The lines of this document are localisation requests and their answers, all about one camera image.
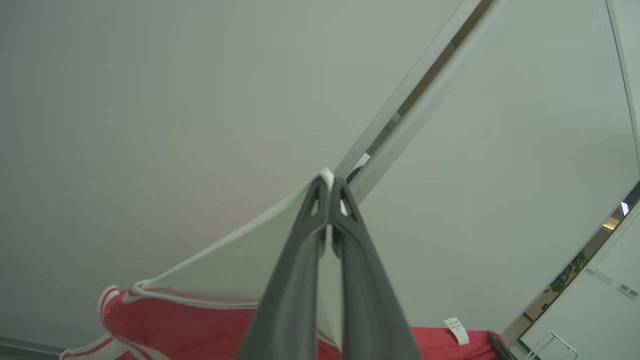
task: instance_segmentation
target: clothing label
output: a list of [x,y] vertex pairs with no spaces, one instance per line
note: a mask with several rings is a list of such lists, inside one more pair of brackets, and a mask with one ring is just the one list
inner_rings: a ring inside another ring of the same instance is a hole
[[464,326],[462,326],[458,318],[446,319],[444,320],[444,323],[447,324],[449,330],[451,330],[451,332],[453,332],[453,334],[456,336],[456,339],[458,339],[458,345],[466,345],[469,343],[469,335],[467,334],[467,330]]

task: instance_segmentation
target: red fabric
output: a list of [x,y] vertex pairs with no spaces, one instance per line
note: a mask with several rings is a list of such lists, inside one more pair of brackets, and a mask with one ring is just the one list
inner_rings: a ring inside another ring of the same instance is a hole
[[118,358],[115,360],[136,360],[136,357],[127,351],[126,353],[118,356]]
[[[229,360],[236,357],[253,318],[253,309],[204,309],[165,300],[111,299],[103,314],[115,337],[152,348],[170,359]],[[338,360],[334,345],[318,341],[318,360]]]
[[447,328],[412,327],[415,342],[425,360],[500,360],[489,342],[493,331],[467,331],[469,344],[458,345],[458,340]]
[[98,345],[96,345],[95,347],[89,349],[89,350],[85,350],[82,352],[78,352],[75,354],[62,354],[60,356],[60,360],[65,360],[71,357],[83,357],[85,355],[90,355],[93,354],[94,352],[98,352],[100,349],[104,348],[105,346],[109,345],[111,342],[113,341],[113,338],[108,338],[106,340],[104,340],[103,342],[99,343]]
[[[126,304],[124,293],[106,304],[102,314],[106,329],[130,345],[176,360],[234,359],[255,311],[207,309],[149,298]],[[489,342],[491,331],[468,331],[469,344],[462,346],[446,328],[414,327],[412,332],[425,360],[499,360]],[[341,359],[335,345],[317,343],[318,360]]]

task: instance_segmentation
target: care label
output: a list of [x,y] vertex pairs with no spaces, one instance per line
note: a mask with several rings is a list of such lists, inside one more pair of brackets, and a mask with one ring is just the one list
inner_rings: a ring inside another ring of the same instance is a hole
[[456,339],[458,339],[458,345],[466,345],[469,343],[469,335],[467,334],[467,330],[464,326],[462,326],[458,318],[446,319],[444,320],[444,323],[447,324],[449,330],[451,330],[451,332],[453,332],[453,334],[456,336]]

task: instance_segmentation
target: white stripe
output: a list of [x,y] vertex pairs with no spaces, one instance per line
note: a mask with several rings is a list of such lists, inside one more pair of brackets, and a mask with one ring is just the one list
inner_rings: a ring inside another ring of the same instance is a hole
[[[102,348],[90,352],[94,348],[98,347],[101,343],[108,340],[111,336],[105,335],[99,338],[97,341],[94,341],[91,345],[87,345],[85,347],[77,348],[74,350],[66,350],[62,354],[60,354],[60,359],[64,356],[68,356],[66,360],[114,360],[118,356],[126,353],[128,350],[121,343],[119,343],[116,339],[112,339],[110,343],[103,346]],[[77,354],[82,354],[83,352],[90,352],[89,354],[77,356]]]
[[145,360],[145,356],[138,350],[140,349],[144,351],[146,355],[151,357],[152,360],[169,360],[169,357],[167,355],[164,355],[160,351],[155,350],[153,348],[146,347],[144,345],[140,345],[123,338],[116,338],[116,339],[120,341],[124,347],[127,347],[129,351],[131,351],[131,354],[133,354],[133,356],[136,357],[136,359]]
[[331,346],[337,347],[337,345],[333,342],[333,340],[331,340],[330,338],[327,338],[322,332],[318,331],[316,333],[316,338],[325,344],[329,344]]
[[107,304],[109,304],[109,301],[111,301],[111,299],[118,296],[119,294],[120,294],[120,290],[116,289],[115,291],[112,291],[111,293],[109,293],[109,295],[107,295],[107,297],[104,299],[104,302],[102,304],[102,309],[100,310],[100,318],[102,318],[104,314],[104,310],[107,308]]
[[260,304],[259,301],[251,301],[251,302],[236,302],[233,304],[222,304],[217,302],[211,302],[200,299],[190,299],[186,297],[179,297],[175,295],[168,295],[164,293],[156,293],[153,291],[147,291],[143,288],[143,286],[149,280],[142,280],[136,282],[134,286],[131,286],[131,293],[133,296],[127,292],[122,298],[122,302],[125,304],[130,304],[131,302],[138,301],[141,299],[156,299],[163,300],[168,302],[173,302],[180,305],[199,307],[203,309],[219,309],[219,310],[231,310],[231,309],[256,309]]
[[108,288],[106,288],[102,294],[100,294],[100,297],[98,298],[98,316],[102,318],[102,311],[104,310],[104,306],[102,305],[102,299],[104,299],[105,295],[107,295],[107,293],[113,289],[118,290],[118,287],[115,285],[111,285]]

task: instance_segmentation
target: white wall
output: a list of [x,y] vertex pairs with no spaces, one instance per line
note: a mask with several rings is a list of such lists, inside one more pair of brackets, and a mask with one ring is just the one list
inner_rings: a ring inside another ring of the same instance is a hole
[[[625,81],[632,89],[636,118],[640,108],[640,3],[612,2],[618,25],[618,45],[625,57]],[[640,300],[620,293],[620,283],[640,291],[640,207],[636,207],[616,230],[592,264],[612,276],[606,284],[583,271],[538,322],[523,336],[530,347],[547,331],[555,331],[580,352],[583,360],[638,358]],[[565,359],[562,346],[543,352],[545,360]]]
[[609,0],[612,22],[616,27],[618,50],[625,72],[629,101],[638,136],[640,120],[640,2],[636,0]]
[[503,10],[361,205],[412,325],[502,332],[640,177],[604,1]]
[[0,336],[93,341],[335,168],[461,2],[0,1]]
[[[636,207],[616,241],[597,267],[616,282],[607,284],[583,271],[547,310],[522,340],[533,346],[547,331],[556,332],[579,353],[582,360],[637,359],[640,334],[640,300],[617,290],[623,283],[640,292],[640,208]],[[560,344],[542,352],[545,360],[566,359]]]

